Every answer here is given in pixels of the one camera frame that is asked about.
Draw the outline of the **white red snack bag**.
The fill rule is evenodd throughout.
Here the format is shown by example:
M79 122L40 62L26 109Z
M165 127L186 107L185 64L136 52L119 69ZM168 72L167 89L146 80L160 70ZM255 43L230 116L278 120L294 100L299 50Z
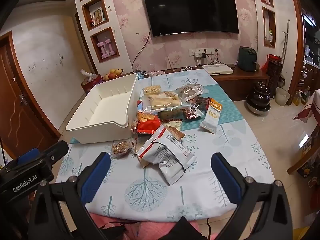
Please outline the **white red snack bag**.
M172 166L179 163L183 170L189 168L197 156L163 125L137 151L137 155L149 163Z

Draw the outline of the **yellow rice cracker pack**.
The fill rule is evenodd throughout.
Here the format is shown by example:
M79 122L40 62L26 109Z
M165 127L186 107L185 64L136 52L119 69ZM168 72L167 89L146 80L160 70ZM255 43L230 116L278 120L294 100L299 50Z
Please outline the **yellow rice cracker pack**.
M143 88L143 94L144 95L154 95L159 94L162 91L162 88L160 85L153 85Z

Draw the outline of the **black wall television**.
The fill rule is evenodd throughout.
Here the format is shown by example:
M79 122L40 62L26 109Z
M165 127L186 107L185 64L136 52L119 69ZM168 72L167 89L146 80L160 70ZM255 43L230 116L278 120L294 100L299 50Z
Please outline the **black wall television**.
M235 0L144 0L153 36L239 32Z

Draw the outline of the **beige kraft snack pouch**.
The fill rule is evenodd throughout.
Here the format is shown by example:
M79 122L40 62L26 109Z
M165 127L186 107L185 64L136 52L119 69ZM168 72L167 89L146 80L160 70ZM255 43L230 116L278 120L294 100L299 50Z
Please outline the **beige kraft snack pouch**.
M181 140L185 137L185 134L181 131L182 122L182 119L168 119L161 121L162 125L168 129L177 140Z

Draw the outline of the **round brown cake pack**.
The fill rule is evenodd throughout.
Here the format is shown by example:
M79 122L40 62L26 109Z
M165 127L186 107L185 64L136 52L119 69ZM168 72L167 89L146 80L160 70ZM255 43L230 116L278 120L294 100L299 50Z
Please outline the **round brown cake pack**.
M184 100L190 101L204 92L204 87L200 84L183 85L175 90L175 92Z

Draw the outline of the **framed picture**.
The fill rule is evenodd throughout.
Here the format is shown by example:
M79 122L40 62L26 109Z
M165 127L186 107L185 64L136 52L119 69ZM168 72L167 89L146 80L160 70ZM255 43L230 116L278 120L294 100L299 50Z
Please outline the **framed picture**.
M95 11L92 12L93 25L100 24L104 22L103 10L102 7L99 7Z

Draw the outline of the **large rice cracker bag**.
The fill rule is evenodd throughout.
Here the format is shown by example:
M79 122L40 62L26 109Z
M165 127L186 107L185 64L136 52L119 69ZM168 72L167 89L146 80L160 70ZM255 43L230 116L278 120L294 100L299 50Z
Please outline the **large rice cracker bag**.
M173 91L164 91L160 92L159 94L150 94L149 100L152 110L178 107L183 105L181 97Z

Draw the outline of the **nut cluster clear packet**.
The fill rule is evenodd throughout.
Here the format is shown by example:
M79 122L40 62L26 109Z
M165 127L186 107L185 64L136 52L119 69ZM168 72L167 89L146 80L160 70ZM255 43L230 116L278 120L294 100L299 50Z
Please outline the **nut cluster clear packet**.
M121 141L112 145L112 156L114 158L122 158L129 154L132 150L133 144L130 141Z

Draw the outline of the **white orange oat bar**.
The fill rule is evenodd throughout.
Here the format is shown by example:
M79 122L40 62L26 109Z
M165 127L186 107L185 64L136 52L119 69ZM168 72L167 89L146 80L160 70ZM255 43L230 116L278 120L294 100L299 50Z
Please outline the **white orange oat bar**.
M220 115L222 111L222 105L215 99L210 98L208 101L208 108L206 116L200 123L200 127L206 131L216 134Z

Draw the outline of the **dark green air fryer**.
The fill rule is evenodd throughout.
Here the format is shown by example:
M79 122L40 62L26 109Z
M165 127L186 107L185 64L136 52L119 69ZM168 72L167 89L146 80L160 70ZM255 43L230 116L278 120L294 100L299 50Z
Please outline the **dark green air fryer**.
M257 52L250 47L239 47L237 66L245 72L257 70Z

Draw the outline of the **fruit bowl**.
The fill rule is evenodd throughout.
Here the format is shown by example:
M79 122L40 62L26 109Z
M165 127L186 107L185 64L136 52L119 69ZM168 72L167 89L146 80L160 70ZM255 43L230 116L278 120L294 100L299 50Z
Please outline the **fruit bowl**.
M103 79L104 81L113 80L113 79L116 79L116 78L118 78L118 77L121 77L122 73L123 73L123 70L120 69L120 68L118 68L118 69L111 69L108 74L105 74L105 75L102 77L102 79Z

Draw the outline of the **white set-top box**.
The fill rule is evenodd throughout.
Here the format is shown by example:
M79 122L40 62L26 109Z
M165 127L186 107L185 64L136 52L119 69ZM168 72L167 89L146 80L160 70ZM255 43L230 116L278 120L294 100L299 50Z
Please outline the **white set-top box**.
M208 64L202 65L210 75L227 75L233 74L233 69L225 64Z

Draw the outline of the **orange chip snack bag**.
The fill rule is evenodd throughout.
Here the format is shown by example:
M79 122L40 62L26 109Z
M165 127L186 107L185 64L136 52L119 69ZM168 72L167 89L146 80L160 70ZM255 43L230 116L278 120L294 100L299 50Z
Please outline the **orange chip snack bag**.
M161 125L160 118L157 115L138 112L136 119L131 125L131 131L137 134L152 135Z

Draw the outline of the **dark red jujube packet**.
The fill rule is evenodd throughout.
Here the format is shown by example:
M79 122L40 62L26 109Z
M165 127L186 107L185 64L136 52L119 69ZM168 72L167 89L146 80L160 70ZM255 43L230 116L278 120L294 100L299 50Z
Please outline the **dark red jujube packet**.
M191 120L203 116L208 109L209 101L210 98L205 98L202 96L197 96L189 100L189 106L182 109L185 118Z

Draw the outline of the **brown wooden door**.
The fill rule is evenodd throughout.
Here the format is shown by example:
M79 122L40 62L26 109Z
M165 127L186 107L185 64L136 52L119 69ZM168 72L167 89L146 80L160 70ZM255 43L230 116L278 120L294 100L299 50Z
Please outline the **brown wooden door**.
M12 32L1 36L1 139L14 159L33 148L44 151L61 134L36 102L15 53Z

